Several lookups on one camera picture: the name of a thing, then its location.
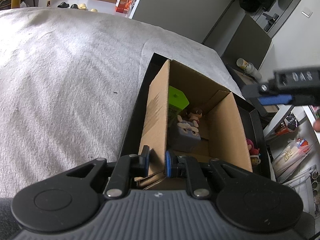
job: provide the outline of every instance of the black slipper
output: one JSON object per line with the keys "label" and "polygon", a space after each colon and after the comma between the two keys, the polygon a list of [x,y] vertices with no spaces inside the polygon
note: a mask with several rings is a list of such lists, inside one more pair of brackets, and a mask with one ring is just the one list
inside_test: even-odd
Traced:
{"label": "black slipper", "polygon": [[75,4],[75,3],[74,3],[73,5],[71,5],[71,7],[70,7],[70,8],[71,8],[71,9],[79,9],[79,8],[78,8],[78,5],[77,5],[77,4]]}
{"label": "black slipper", "polygon": [[58,8],[68,8],[68,7],[69,7],[69,4],[68,4],[68,3],[65,3],[65,2],[62,2],[62,3],[59,4],[57,7],[58,7]]}

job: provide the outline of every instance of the orange box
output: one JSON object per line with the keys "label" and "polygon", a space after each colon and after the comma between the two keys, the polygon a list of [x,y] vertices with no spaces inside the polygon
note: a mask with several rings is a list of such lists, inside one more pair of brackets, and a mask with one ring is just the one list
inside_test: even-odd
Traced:
{"label": "orange box", "polygon": [[127,4],[128,0],[117,0],[116,2],[116,12],[124,12],[125,5]]}

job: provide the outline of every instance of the gray cube toy with eyes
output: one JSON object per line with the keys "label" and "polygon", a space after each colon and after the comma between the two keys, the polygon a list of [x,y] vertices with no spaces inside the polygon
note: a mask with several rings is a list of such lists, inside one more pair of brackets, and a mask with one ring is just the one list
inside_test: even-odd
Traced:
{"label": "gray cube toy with eyes", "polygon": [[169,129],[168,144],[170,149],[190,153],[201,141],[198,128],[193,122],[185,121],[180,115]]}

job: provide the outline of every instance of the green plastic container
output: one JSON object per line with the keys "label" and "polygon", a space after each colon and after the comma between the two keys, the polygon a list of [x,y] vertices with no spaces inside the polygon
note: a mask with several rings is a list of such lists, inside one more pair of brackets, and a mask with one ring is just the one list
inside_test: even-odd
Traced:
{"label": "green plastic container", "polygon": [[168,127],[177,115],[189,105],[189,101],[182,91],[169,86]]}

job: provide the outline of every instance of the white blanket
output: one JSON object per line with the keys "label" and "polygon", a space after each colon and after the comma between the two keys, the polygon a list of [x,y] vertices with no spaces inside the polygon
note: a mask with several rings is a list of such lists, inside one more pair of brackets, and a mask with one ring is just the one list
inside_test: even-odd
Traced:
{"label": "white blanket", "polygon": [[60,8],[1,11],[0,26],[0,197],[116,161],[154,52],[240,95],[214,50],[159,27]]}

